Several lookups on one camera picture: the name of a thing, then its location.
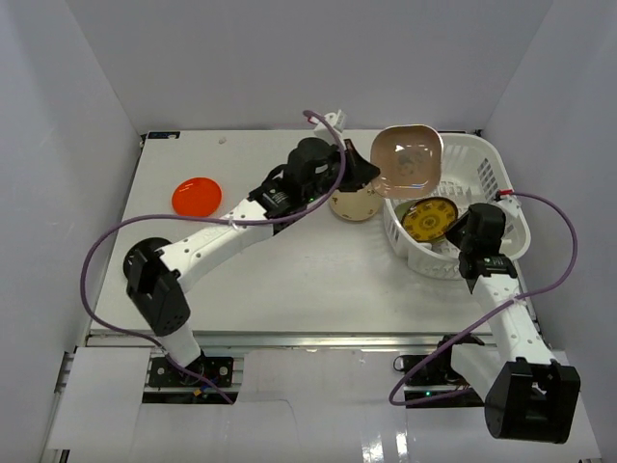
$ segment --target cable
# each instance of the cable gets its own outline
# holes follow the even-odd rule
[[[307,209],[301,211],[301,212],[296,212],[295,214],[291,214],[288,215],[286,217],[280,217],[277,219],[267,219],[267,220],[238,220],[235,221],[234,223],[238,226],[257,226],[257,225],[275,225],[275,224],[281,224],[284,222],[291,222],[291,221],[296,221],[299,220],[303,217],[305,217],[306,215],[309,215],[311,212],[313,212],[315,209],[317,209],[319,206],[321,206],[323,203],[325,203],[331,196],[332,194],[335,192],[335,190],[338,188],[338,186],[340,185],[343,176],[345,174],[345,164],[346,164],[346,159],[345,159],[345,146],[342,143],[342,140],[340,140],[340,138],[338,137],[338,134],[336,133],[336,131],[332,128],[332,126],[328,123],[328,121],[326,121],[326,119],[321,116],[320,114],[317,114],[313,111],[310,110],[305,110],[303,111],[303,115],[305,117],[308,118],[308,120],[310,121],[311,119],[315,118],[318,121],[320,121],[321,123],[323,123],[326,128],[328,129],[328,131],[332,134],[332,136],[334,137],[336,144],[338,145],[338,152],[340,153],[340,168],[338,170],[338,175],[336,176],[336,180],[334,182],[334,184],[332,185],[332,187],[330,188],[330,190],[328,190],[328,193],[326,193],[324,196],[322,196],[319,200],[317,200],[314,204],[311,205],[311,207],[308,207]],[[188,217],[188,216],[179,216],[179,215],[173,215],[173,214],[150,214],[150,215],[140,215],[138,217],[133,217],[131,219],[127,219],[124,220],[116,225],[114,225],[113,227],[111,227],[109,230],[107,230],[106,232],[104,232],[97,241],[94,242],[94,244],[92,245],[92,247],[90,248],[90,250],[88,251],[88,254],[86,254],[86,258],[84,259],[84,263],[82,265],[82,269],[81,269],[81,275],[79,277],[79,295],[81,297],[81,302],[82,305],[84,306],[84,310],[86,311],[86,313],[90,316],[90,318],[92,320],[94,320],[96,323],[98,323],[99,325],[104,326],[105,328],[115,331],[117,333],[121,333],[123,335],[127,335],[127,336],[134,336],[137,338],[141,338],[143,340],[148,340],[150,342],[152,342],[154,345],[156,345],[157,347],[161,348],[164,352],[165,352],[165,348],[163,347],[163,344],[161,344],[161,342],[159,342],[159,340],[157,338],[155,338],[154,336],[151,335],[146,335],[144,333],[140,333],[138,331],[133,331],[133,330],[127,330],[124,328],[121,328],[119,326],[116,326],[112,323],[109,323],[108,321],[103,320],[102,318],[100,318],[98,315],[96,315],[94,313],[94,310],[92,309],[92,307],[90,307],[90,303],[88,302],[88,296],[87,296],[87,290],[86,290],[86,281],[88,278],[88,267],[90,266],[90,263],[93,259],[94,253],[96,252],[96,249],[98,249],[98,247],[102,244],[103,241],[105,241],[105,239],[107,239],[110,235],[114,234],[115,232],[117,232],[119,229],[122,229],[128,225],[131,224],[135,224],[137,222],[144,222],[146,220],[183,220],[183,221],[187,221],[187,222],[204,222],[206,224],[217,224],[217,225],[229,225],[229,220],[228,219],[216,219],[216,218],[211,218],[211,217]],[[187,374],[189,376],[192,376],[194,378],[199,379],[200,381],[204,382],[205,384],[207,384],[209,387],[211,387],[214,391],[216,391],[227,403],[232,404],[233,401],[223,392],[221,391],[221,389],[219,389],[212,381],[210,381],[208,378],[201,376],[197,373],[194,373],[193,371],[191,371],[190,369],[181,367],[169,354],[166,353],[165,358],[167,359],[167,361],[172,364],[172,366],[176,369],[178,369],[179,371],[181,371],[184,374]]]
[[[526,293],[523,293],[523,294],[519,294],[519,295],[517,295],[515,297],[515,299],[522,300],[522,299],[526,299],[527,297],[537,296],[539,294],[544,294],[545,292],[552,291],[552,290],[556,289],[557,287],[561,286],[563,284],[563,282],[565,282],[568,279],[568,277],[572,273],[572,269],[574,268],[575,263],[577,263],[578,237],[577,237],[577,231],[575,230],[574,224],[572,223],[570,218],[566,215],[566,213],[557,204],[553,203],[550,200],[547,200],[546,198],[542,198],[541,196],[534,195],[534,194],[531,194],[531,193],[513,192],[512,190],[505,190],[505,191],[501,191],[500,193],[503,196],[513,195],[513,196],[520,196],[520,197],[523,197],[523,198],[531,198],[533,200],[537,200],[537,201],[539,201],[541,203],[544,203],[544,204],[552,207],[552,209],[554,209],[561,216],[561,218],[566,222],[566,225],[568,226],[568,229],[570,230],[570,235],[572,236],[572,256],[570,257],[570,263],[568,264],[568,267],[563,272],[561,277],[559,277],[556,282],[554,282],[554,283],[552,283],[552,284],[550,284],[548,286],[542,287],[540,289],[535,289],[533,291],[529,291],[529,292],[526,292]],[[501,311],[507,309],[512,304],[514,304],[514,300],[513,299],[505,301],[503,304],[501,304],[500,306],[498,306],[495,309],[491,310],[486,315],[484,315],[480,319],[478,319],[476,322],[472,323],[470,326],[468,326],[465,330],[460,332],[458,335],[454,336],[452,339],[450,339],[447,342],[445,342],[441,347],[439,347],[437,350],[435,350],[435,352],[429,354],[424,359],[422,359],[419,363],[417,363],[412,369],[410,369],[405,374],[405,376],[403,376],[400,379],[400,381],[398,383],[396,383],[396,386],[394,386],[394,389],[392,389],[392,391],[389,393],[389,397],[388,397],[389,403],[392,404],[392,405],[395,405],[395,406],[414,406],[414,405],[420,405],[420,404],[423,404],[423,403],[426,403],[426,402],[432,402],[433,400],[440,400],[442,398],[455,397],[457,395],[466,394],[466,393],[472,391],[472,389],[463,389],[463,390],[459,390],[459,391],[454,391],[452,393],[441,394],[441,395],[436,395],[436,396],[432,396],[432,397],[417,398],[417,399],[414,399],[414,400],[407,400],[407,401],[394,400],[394,396],[396,395],[396,393],[398,393],[398,391],[401,389],[401,387],[403,387],[403,385],[407,381],[409,381],[409,379],[412,378],[412,376],[414,376],[418,371],[420,371],[422,368],[424,368],[429,362],[432,362],[433,360],[435,360],[446,349],[449,349],[450,347],[452,347],[456,342],[458,342],[464,336],[468,335],[473,330],[475,330],[478,326],[480,326],[481,324],[485,323],[487,320],[489,320],[493,316],[497,315]]]

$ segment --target bowl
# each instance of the bowl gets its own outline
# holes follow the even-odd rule
[[[422,124],[382,130],[370,149],[370,162],[381,170],[372,181],[384,198],[415,200],[431,194],[442,177],[442,136]]]

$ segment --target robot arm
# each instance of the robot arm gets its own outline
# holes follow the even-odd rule
[[[319,135],[319,126],[315,133]],[[357,191],[378,176],[379,169],[346,142],[346,168],[339,189]],[[188,324],[190,310],[185,293],[227,259],[293,224],[295,221],[287,219],[268,220],[283,219],[311,207],[331,189],[339,169],[337,147],[319,138],[306,138],[289,154],[286,164],[273,169],[223,217],[228,224],[205,227],[176,243],[148,238],[129,250],[124,259],[126,292],[181,367],[203,374],[204,356]],[[248,226],[252,221],[261,225]]]
[[[460,272],[483,312],[508,300],[513,304],[488,320],[498,356],[488,347],[452,346],[450,366],[484,400],[491,434],[501,439],[565,443],[577,406],[580,378],[561,366],[533,325],[516,269],[499,253],[506,214],[518,202],[473,204],[446,233],[457,246]]]

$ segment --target white basket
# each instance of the white basket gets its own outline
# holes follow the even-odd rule
[[[486,140],[474,135],[444,133],[442,179],[429,196],[452,200],[462,215],[470,204],[489,203],[497,190],[512,188],[501,156]],[[460,279],[459,251],[445,239],[427,249],[403,229],[394,209],[408,200],[386,200],[384,224],[394,253],[407,258],[407,265],[422,275],[443,280]],[[500,251],[511,260],[521,257],[529,247],[529,226],[523,214],[508,220]]]

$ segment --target white panel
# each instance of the white panel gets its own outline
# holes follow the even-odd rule
[[[617,4],[555,2],[485,132],[515,187],[552,198],[577,226],[571,280],[534,307],[549,341],[581,374],[607,461],[617,461],[616,82]],[[525,204],[525,214],[532,239],[522,265],[534,288],[563,271],[570,240],[541,205]]]
[[[550,0],[67,0],[140,131],[482,128]]]
[[[47,446],[129,451],[149,358],[146,348],[77,349]]]
[[[496,440],[483,408],[392,407],[387,396],[399,377],[392,356],[254,351],[235,405],[143,404],[130,457],[110,458],[116,447],[107,441],[108,449],[72,451],[68,461],[576,463],[599,456],[582,400],[570,439],[559,446]]]
[[[85,322],[81,261],[121,211],[139,139],[63,0],[0,2],[0,62],[0,449],[34,462]]]

